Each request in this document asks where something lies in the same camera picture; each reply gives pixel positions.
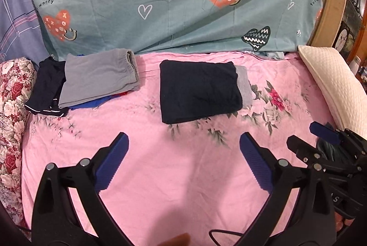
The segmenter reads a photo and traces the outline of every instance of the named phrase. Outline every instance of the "gray sweatpants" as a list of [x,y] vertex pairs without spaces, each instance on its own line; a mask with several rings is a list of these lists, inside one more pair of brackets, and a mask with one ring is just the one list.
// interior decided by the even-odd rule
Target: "gray sweatpants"
[[113,49],[86,56],[67,55],[66,82],[59,107],[139,89],[135,56],[128,49]]

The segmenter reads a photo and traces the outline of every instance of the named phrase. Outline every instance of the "folded black shirt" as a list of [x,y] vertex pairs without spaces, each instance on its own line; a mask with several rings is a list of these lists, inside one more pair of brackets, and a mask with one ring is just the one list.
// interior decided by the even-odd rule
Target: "folded black shirt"
[[160,106],[166,124],[240,110],[235,66],[232,62],[164,60],[160,64]]

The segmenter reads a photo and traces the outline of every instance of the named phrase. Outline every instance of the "white pillow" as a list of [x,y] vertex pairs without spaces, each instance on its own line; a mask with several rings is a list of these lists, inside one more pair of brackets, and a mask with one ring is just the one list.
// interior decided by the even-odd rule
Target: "white pillow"
[[298,46],[298,51],[338,128],[350,129],[367,139],[367,95],[339,52],[311,46]]

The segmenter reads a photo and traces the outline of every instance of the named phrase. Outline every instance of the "floral pillow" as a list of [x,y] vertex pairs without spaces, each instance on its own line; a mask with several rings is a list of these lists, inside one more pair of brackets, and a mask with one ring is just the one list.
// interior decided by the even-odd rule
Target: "floral pillow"
[[16,225],[25,226],[21,195],[22,135],[29,117],[24,103],[36,75],[30,60],[0,64],[0,201]]

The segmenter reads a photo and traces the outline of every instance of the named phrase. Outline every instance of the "clock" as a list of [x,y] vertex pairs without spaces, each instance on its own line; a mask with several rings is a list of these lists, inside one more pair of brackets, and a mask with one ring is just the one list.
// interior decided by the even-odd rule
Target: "clock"
[[354,37],[352,33],[349,33],[348,38],[346,39],[346,43],[340,52],[340,55],[345,59],[345,61],[348,60],[349,54],[351,53],[353,46],[354,46]]
[[343,49],[343,47],[345,46],[345,43],[348,39],[349,32],[350,32],[349,27],[342,21],[338,35],[336,36],[336,40],[333,46],[338,52],[340,52]]

